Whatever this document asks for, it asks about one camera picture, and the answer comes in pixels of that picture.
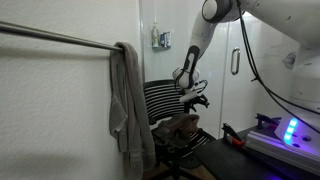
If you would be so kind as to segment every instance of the white machine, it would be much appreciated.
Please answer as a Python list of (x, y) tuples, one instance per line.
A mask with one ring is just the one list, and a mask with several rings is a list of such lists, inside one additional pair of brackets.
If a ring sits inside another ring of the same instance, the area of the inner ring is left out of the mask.
[(194, 87), (199, 77), (197, 61), (209, 46), (217, 24), (240, 17), (238, 6), (300, 43), (290, 101), (314, 113), (300, 108), (291, 109), (299, 118), (282, 120), (275, 133), (282, 141), (282, 149), (293, 151), (294, 156), (314, 160), (312, 167), (305, 167), (309, 162), (291, 164), (320, 176), (320, 116), (316, 114), (320, 113), (319, 0), (206, 0), (194, 24), (184, 66), (173, 72), (173, 78), (187, 93), (180, 101), (188, 102), (195, 98), (206, 101)]

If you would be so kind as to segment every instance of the blue light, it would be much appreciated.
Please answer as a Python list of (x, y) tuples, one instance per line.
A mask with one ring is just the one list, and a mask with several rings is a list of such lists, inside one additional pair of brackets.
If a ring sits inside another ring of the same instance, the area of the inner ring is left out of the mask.
[(288, 127), (288, 129), (287, 129), (287, 133), (292, 134), (292, 133), (293, 133), (293, 131), (294, 131), (294, 128), (292, 128), (292, 127)]
[(286, 140), (290, 141), (291, 135), (290, 135), (290, 134), (286, 134), (286, 135), (284, 136), (284, 138), (285, 138)]
[(294, 128), (296, 125), (297, 125), (297, 119), (296, 118), (291, 119), (290, 126), (293, 126)]

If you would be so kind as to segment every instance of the black cable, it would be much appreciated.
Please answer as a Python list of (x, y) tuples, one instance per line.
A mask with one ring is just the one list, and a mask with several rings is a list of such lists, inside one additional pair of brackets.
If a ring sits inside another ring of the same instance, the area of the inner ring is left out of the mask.
[[(240, 18), (240, 22), (241, 22), (241, 27), (243, 27), (243, 28), (242, 28), (242, 30), (243, 30), (242, 33), (245, 33), (245, 37), (246, 37), (246, 40), (244, 40), (244, 41), (245, 41), (245, 45), (248, 45), (248, 46), (250, 47), (249, 40), (248, 40), (248, 36), (247, 36), (246, 27), (245, 27), (245, 24), (244, 24), (244, 21), (243, 21), (242, 16), (241, 16), (241, 18)], [(271, 94), (273, 94), (274, 96), (276, 96), (278, 99), (280, 99), (280, 100), (282, 100), (282, 101), (284, 101), (284, 102), (286, 102), (286, 103), (288, 103), (288, 104), (290, 104), (290, 105), (292, 105), (292, 106), (295, 106), (295, 107), (298, 107), (298, 108), (303, 109), (303, 110), (305, 110), (305, 111), (309, 111), (309, 112), (311, 112), (311, 113), (320, 115), (319, 112), (314, 111), (314, 110), (312, 110), (312, 109), (308, 109), (308, 108), (303, 107), (303, 106), (300, 106), (300, 105), (298, 105), (298, 104), (292, 103), (292, 102), (290, 102), (290, 101), (282, 98), (281, 96), (279, 96), (278, 94), (276, 94), (275, 92), (273, 92), (271, 89), (269, 89), (269, 88), (264, 84), (264, 82), (261, 80), (261, 76), (260, 76), (260, 74), (258, 73), (256, 64), (255, 64), (254, 59), (253, 59), (253, 55), (252, 55), (252, 52), (251, 52), (251, 48), (249, 49), (249, 54), (250, 54), (251, 59), (253, 60), (253, 61), (252, 61), (252, 65), (253, 65), (254, 70), (255, 70), (254, 75), (255, 75), (255, 77), (256, 77), (256, 80), (258, 80), (258, 81), (261, 83), (261, 85), (264, 86), (264, 88), (267, 89), (267, 91), (269, 91)]]
[(204, 90), (206, 89), (206, 87), (207, 87), (207, 85), (208, 85), (208, 81), (207, 81), (207, 80), (202, 80), (202, 81), (200, 81), (197, 85), (200, 85), (201, 83), (204, 83), (205, 85), (204, 85), (203, 87), (201, 87), (201, 88), (197, 88), (197, 89), (196, 89), (196, 91), (197, 91), (198, 94), (201, 93), (202, 91), (204, 91)]
[(244, 41), (244, 44), (245, 44), (245, 49), (246, 49), (246, 52), (247, 52), (247, 57), (248, 57), (248, 61), (249, 61), (249, 65), (251, 67), (251, 70), (255, 76), (255, 79), (258, 80), (258, 82), (264, 87), (264, 89), (267, 91), (267, 93), (269, 94), (269, 96), (276, 102), (276, 104), (278, 104), (282, 109), (284, 109), (286, 112), (288, 112), (290, 115), (292, 115), (293, 117), (297, 118), (298, 120), (300, 120), (302, 123), (304, 123), (306, 126), (308, 126), (309, 128), (311, 128), (312, 130), (314, 130), (315, 132), (319, 133), (320, 134), (320, 131), (317, 130), (316, 128), (314, 128), (313, 126), (311, 126), (309, 123), (305, 122), (304, 120), (302, 120), (301, 118), (299, 118), (297, 115), (295, 115), (294, 113), (292, 113), (290, 110), (288, 110), (287, 108), (285, 108), (274, 96), (276, 96), (277, 98), (279, 98), (280, 100), (290, 104), (290, 105), (293, 105), (293, 106), (296, 106), (298, 108), (301, 108), (301, 109), (304, 109), (306, 111), (309, 111), (309, 112), (312, 112), (312, 113), (315, 113), (315, 114), (318, 114), (320, 115), (320, 113), (316, 112), (316, 111), (313, 111), (311, 109), (308, 109), (308, 108), (305, 108), (305, 107), (302, 107), (302, 106), (299, 106), (295, 103), (292, 103), (284, 98), (282, 98), (281, 96), (279, 96), (278, 94), (274, 93), (271, 89), (269, 89), (265, 84), (264, 82), (262, 81), (261, 77), (260, 77), (260, 74), (258, 72), (258, 69), (256, 67), (256, 64), (255, 64), (255, 61), (254, 61), (254, 58), (253, 58), (253, 55), (252, 55), (252, 51), (251, 51), (251, 47), (250, 47), (250, 44), (249, 44), (249, 40), (248, 40), (248, 36), (247, 36), (247, 31), (246, 31), (246, 28), (245, 28), (245, 24), (244, 24), (244, 21), (243, 21), (243, 17), (242, 17), (242, 11), (241, 11), (241, 8), (240, 8), (240, 2), (239, 0), (237, 0), (237, 5), (238, 5), (238, 9), (239, 9), (239, 15), (240, 15), (240, 23), (241, 23), (241, 30), (242, 30), (242, 35), (243, 35), (243, 41)]

